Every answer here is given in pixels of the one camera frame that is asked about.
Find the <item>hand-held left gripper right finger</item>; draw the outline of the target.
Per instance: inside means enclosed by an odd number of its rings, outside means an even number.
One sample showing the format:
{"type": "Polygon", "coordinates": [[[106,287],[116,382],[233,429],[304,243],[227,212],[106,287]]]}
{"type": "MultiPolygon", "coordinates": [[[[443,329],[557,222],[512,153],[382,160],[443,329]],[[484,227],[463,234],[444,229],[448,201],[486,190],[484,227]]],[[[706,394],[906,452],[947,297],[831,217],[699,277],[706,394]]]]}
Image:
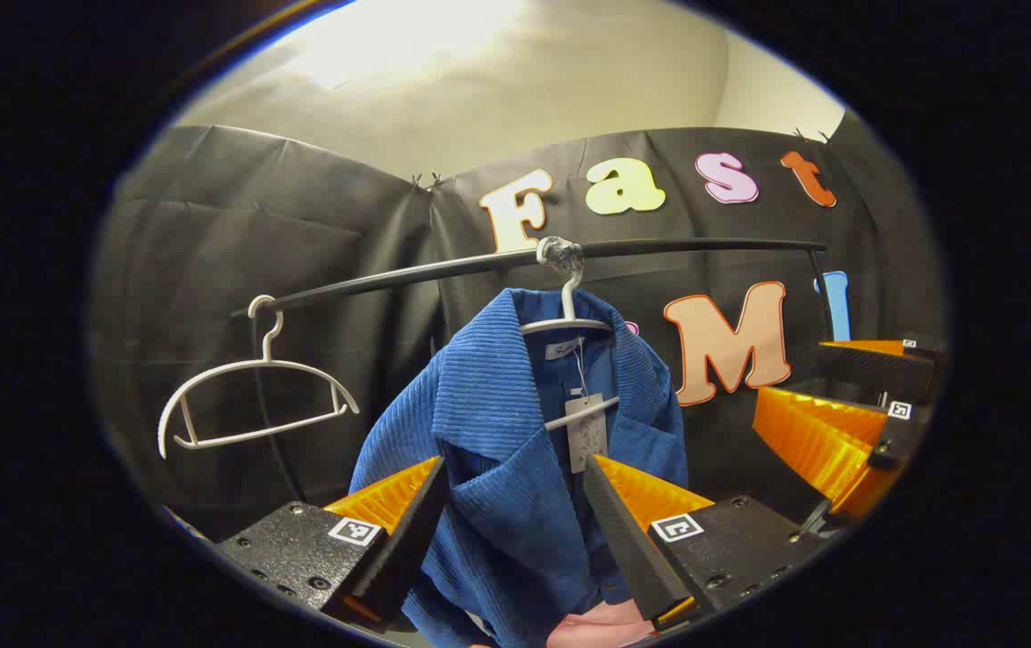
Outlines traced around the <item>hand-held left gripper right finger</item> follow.
{"type": "Polygon", "coordinates": [[[584,491],[656,630],[725,614],[803,569],[829,540],[747,494],[712,501],[594,454],[584,491]]]}

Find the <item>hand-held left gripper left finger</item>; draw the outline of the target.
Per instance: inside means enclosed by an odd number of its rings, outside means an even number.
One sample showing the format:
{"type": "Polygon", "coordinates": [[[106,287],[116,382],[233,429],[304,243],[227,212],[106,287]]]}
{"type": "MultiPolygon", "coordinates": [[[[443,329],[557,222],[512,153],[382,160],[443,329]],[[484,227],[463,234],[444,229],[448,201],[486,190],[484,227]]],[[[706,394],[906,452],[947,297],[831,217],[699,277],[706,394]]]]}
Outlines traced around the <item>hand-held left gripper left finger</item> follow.
{"type": "Polygon", "coordinates": [[[434,455],[326,506],[285,504],[217,549],[265,590],[384,630],[401,614],[447,500],[446,466],[434,455]]]}

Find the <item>pink laundry hamper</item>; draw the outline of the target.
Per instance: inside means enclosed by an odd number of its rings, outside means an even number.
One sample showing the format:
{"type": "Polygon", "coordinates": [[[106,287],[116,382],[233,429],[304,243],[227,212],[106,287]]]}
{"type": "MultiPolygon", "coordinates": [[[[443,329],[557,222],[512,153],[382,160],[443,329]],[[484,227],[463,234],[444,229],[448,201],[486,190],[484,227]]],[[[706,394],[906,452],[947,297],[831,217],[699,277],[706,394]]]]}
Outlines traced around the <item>pink laundry hamper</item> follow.
{"type": "Polygon", "coordinates": [[[569,614],[547,638],[547,648],[625,648],[655,635],[634,599],[619,604],[601,602],[585,614],[569,614]]]}

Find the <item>blue corduroy jacket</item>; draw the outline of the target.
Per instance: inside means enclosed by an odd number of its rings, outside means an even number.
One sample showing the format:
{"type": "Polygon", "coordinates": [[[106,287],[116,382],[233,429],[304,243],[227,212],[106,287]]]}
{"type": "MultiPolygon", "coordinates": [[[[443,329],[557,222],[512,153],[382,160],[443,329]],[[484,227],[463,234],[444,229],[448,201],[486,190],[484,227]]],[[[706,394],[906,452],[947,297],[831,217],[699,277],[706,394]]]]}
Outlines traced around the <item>blue corduroy jacket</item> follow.
{"type": "Polygon", "coordinates": [[[557,319],[559,292],[503,289],[458,331],[372,427],[350,488],[442,456],[448,504],[403,613],[436,648],[547,648],[565,617],[631,600],[570,469],[565,429],[547,430],[572,390],[616,399],[607,452],[685,487],[683,411],[670,369],[607,302],[574,295],[602,321],[524,336],[557,319]]]}

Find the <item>empty white plastic hanger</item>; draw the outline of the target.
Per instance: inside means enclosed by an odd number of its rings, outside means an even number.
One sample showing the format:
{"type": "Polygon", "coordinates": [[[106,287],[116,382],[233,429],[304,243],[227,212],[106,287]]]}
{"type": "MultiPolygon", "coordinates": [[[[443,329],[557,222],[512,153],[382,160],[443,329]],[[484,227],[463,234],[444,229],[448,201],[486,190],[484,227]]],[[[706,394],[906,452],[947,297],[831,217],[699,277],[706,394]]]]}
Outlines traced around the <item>empty white plastic hanger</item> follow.
{"type": "Polygon", "coordinates": [[[178,386],[174,393],[169,395],[168,400],[164,405],[164,409],[160,414],[158,414],[156,448],[160,459],[167,459],[167,439],[169,438],[172,438],[175,444],[185,448],[185,450],[203,451],[209,450],[209,448],[238,446],[239,444],[251,442],[251,440],[270,438],[282,434],[282,432],[312,427],[312,424],[341,418],[341,416],[354,416],[362,413],[362,407],[358,405],[353,393],[350,393],[347,387],[343,385],[339,379],[323,372],[321,369],[317,368],[317,366],[298,364],[298,362],[274,357],[273,343],[274,340],[281,335],[284,326],[285,315],[282,311],[278,311],[274,316],[273,327],[270,328],[268,332],[265,332],[264,336],[259,340],[259,352],[256,359],[212,366],[210,369],[203,370],[203,372],[196,373],[193,377],[185,379],[180,386],[178,386]],[[302,418],[298,419],[298,421],[277,424],[277,427],[262,427],[261,429],[256,429],[250,432],[240,432],[239,434],[227,437],[217,437],[209,440],[202,440],[199,438],[194,429],[194,419],[193,414],[191,414],[190,403],[187,402],[189,394],[193,393],[195,387],[202,386],[212,379],[222,377],[224,374],[260,372],[260,370],[267,369],[279,369],[288,370],[288,372],[310,374],[317,379],[321,379],[326,382],[326,384],[329,385],[331,397],[330,413],[309,416],[309,418],[302,418]],[[169,422],[174,414],[174,411],[180,411],[182,427],[185,427],[186,430],[185,437],[178,435],[167,435],[169,422]]]}

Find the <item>white hanger with taped hook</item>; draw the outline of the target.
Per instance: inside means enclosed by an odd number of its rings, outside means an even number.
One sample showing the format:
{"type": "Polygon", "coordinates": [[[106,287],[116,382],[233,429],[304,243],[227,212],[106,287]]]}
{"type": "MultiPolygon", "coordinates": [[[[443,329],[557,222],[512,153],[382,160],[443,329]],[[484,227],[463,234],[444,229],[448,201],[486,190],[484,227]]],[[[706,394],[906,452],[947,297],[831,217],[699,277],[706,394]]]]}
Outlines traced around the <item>white hanger with taped hook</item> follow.
{"type": "MultiPolygon", "coordinates": [[[[548,266],[561,274],[568,275],[567,282],[560,288],[560,304],[562,316],[560,319],[545,319],[531,321],[529,325],[520,327],[520,334],[524,337],[536,335],[550,329],[601,329],[601,331],[612,331],[610,325],[597,319],[578,319],[575,313],[574,292],[583,282],[583,270],[585,268],[585,255],[583,247],[577,243],[570,242],[569,239],[560,237],[546,237],[539,240],[535,249],[536,262],[540,266],[548,266]]],[[[590,402],[581,409],[573,411],[572,414],[553,419],[545,423],[546,431],[555,431],[583,421],[584,419],[616,407],[620,401],[618,395],[610,400],[599,403],[590,402]]]]}

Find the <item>white paper garment tag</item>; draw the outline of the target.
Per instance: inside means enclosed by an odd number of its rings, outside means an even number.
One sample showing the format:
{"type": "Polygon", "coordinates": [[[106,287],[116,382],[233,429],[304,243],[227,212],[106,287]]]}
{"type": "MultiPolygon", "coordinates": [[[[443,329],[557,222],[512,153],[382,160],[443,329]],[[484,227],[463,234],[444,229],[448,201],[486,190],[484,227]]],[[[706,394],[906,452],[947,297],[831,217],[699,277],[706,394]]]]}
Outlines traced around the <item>white paper garment tag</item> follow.
{"type": "MultiPolygon", "coordinates": [[[[580,413],[603,403],[604,397],[600,393],[580,395],[565,402],[565,415],[580,413]]],[[[565,430],[567,430],[570,472],[573,474],[584,472],[590,455],[597,453],[605,455],[607,452],[609,443],[607,443],[606,409],[591,411],[584,418],[569,422],[565,430]]]]}

